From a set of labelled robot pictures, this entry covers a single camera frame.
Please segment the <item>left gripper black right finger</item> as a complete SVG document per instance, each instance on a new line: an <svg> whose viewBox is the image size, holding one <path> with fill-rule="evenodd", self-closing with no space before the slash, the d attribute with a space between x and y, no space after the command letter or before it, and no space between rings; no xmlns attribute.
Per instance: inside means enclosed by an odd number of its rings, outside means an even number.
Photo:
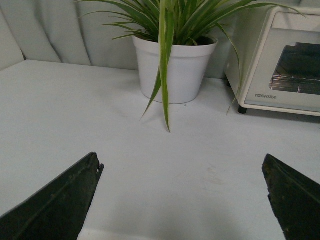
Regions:
<svg viewBox="0 0 320 240"><path fill-rule="evenodd" d="M320 238L320 185L267 154L262 172L268 199L287 240Z"/></svg>

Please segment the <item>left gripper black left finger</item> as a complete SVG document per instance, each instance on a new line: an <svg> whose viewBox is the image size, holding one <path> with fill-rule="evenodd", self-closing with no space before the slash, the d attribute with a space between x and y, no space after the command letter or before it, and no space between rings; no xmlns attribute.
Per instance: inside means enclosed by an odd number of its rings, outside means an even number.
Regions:
<svg viewBox="0 0 320 240"><path fill-rule="evenodd" d="M91 152L0 218L2 240L76 240L104 165Z"/></svg>

